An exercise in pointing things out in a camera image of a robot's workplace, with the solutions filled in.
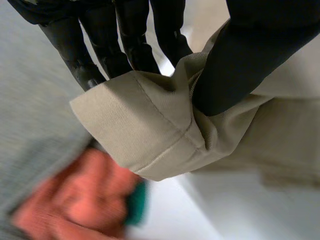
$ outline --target hand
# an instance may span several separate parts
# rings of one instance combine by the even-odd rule
[[[39,24],[84,90],[105,78],[88,53],[79,21],[109,78],[132,69],[160,74],[145,36],[149,0],[8,1],[27,21]],[[186,37],[180,33],[185,0],[150,2],[158,43],[175,67],[180,58],[192,53]],[[125,53],[118,43],[117,21]]]

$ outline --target white surface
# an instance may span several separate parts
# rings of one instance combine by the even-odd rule
[[[177,177],[151,182],[148,196],[144,224],[132,227],[129,239],[221,240]]]
[[[320,192],[271,189],[254,172],[189,173],[179,182],[224,240],[319,240]]]

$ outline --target gloved hand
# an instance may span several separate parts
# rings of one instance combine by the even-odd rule
[[[88,53],[80,22],[109,78],[132,69],[160,73],[145,36],[149,0],[8,1],[28,22],[40,26],[84,90],[105,78]],[[180,33],[186,2],[150,1],[158,43],[175,67],[182,57],[192,53],[186,37]],[[118,43],[117,21],[126,54]]]

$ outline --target green fabric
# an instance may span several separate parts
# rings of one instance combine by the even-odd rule
[[[126,205],[128,215],[125,221],[126,225],[138,225],[144,217],[147,203],[147,183],[143,181],[136,186],[135,191],[127,200]]]

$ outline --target finger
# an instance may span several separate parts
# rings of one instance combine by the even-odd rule
[[[95,54],[110,79],[132,71],[126,54],[118,42],[115,6],[105,1],[103,5],[86,4],[88,10],[80,16]]]
[[[147,44],[149,0],[114,1],[124,51],[135,70],[159,74],[160,70]]]
[[[105,81],[89,55],[78,18],[63,18],[40,28],[85,91]]]
[[[150,0],[159,46],[174,67],[192,51],[180,29],[184,24],[186,0]]]

